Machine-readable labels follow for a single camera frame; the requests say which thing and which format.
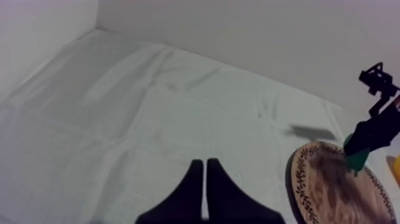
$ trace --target white cloth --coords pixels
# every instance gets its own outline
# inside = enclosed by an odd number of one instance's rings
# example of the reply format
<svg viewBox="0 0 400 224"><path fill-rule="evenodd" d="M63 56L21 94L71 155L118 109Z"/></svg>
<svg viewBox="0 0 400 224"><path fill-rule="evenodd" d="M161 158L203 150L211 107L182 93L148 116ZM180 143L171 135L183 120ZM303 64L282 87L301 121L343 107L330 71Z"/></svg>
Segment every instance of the white cloth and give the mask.
<svg viewBox="0 0 400 224"><path fill-rule="evenodd" d="M210 157L295 223L288 158L310 139L340 145L363 119L266 77L100 31L0 106L0 223L18 224L131 224L172 192L192 159ZM385 162L384 151L368 161L399 216Z"/></svg>

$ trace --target table surface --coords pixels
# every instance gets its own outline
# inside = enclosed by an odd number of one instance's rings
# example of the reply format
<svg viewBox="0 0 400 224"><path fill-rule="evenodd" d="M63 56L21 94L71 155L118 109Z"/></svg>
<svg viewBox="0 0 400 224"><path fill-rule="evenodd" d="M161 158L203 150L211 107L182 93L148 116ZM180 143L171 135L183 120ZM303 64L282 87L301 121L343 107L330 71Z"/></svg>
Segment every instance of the table surface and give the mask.
<svg viewBox="0 0 400 224"><path fill-rule="evenodd" d="M95 31L0 104L0 221L133 223L192 159L217 157L249 196L295 223L290 155L310 141L340 145L362 119L248 71ZM367 164L399 216L385 157L375 151Z"/></svg>

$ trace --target decorative border pattern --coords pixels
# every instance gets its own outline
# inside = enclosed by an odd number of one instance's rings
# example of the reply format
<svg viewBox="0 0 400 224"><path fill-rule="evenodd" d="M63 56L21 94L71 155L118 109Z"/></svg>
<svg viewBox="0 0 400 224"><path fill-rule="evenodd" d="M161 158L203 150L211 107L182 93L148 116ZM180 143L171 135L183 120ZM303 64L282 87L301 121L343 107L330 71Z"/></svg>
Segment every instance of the decorative border pattern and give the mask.
<svg viewBox="0 0 400 224"><path fill-rule="evenodd" d="M300 156L297 159L297 169L296 169L296 190L295 192L299 195L300 197L300 202L306 212L308 213L308 218L310 221L312 221L312 224L319 224L318 217L315 214L314 209L311 207L311 201L310 197L307 196L305 193L305 162L314 156L314 154L317 151L322 151L324 153L329 153L331 155L336 155L336 156L345 156L344 152L342 150L339 150L337 147L333 148L324 142L318 142L320 143L319 146L312 145L310 147L302 148L300 152ZM364 167L364 170L367 174L367 176L371 179L372 183L374 186L379 190L380 195L383 197L383 203L385 204L385 207L387 208L387 212L389 213L390 217L390 223L391 224L396 224L396 216L394 209L392 207L392 203L390 202L390 199L383 188L382 184L379 182L379 180L375 177L375 175L372 173L372 171L368 167Z"/></svg>

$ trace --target white wall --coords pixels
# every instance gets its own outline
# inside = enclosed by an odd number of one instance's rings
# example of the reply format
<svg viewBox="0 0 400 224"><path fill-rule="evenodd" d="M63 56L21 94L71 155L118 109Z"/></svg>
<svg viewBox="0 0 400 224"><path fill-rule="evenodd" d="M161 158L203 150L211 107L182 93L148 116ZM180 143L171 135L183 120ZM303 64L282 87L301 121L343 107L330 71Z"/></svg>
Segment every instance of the white wall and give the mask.
<svg viewBox="0 0 400 224"><path fill-rule="evenodd" d="M0 1L0 97L95 27L97 0Z"/></svg>
<svg viewBox="0 0 400 224"><path fill-rule="evenodd" d="M366 114L358 80L383 61L400 84L397 0L101 0L98 25L254 71Z"/></svg>

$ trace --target wooden plate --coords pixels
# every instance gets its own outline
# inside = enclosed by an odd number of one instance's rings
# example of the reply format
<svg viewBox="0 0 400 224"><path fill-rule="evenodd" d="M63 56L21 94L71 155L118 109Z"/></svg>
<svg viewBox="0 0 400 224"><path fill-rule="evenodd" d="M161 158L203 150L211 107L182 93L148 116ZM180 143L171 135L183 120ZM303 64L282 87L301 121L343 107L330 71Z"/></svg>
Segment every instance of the wooden plate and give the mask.
<svg viewBox="0 0 400 224"><path fill-rule="evenodd" d="M297 218L305 223L396 224L381 183L367 167L355 177L341 147L306 144L294 153L288 168L292 208L297 206Z"/></svg>

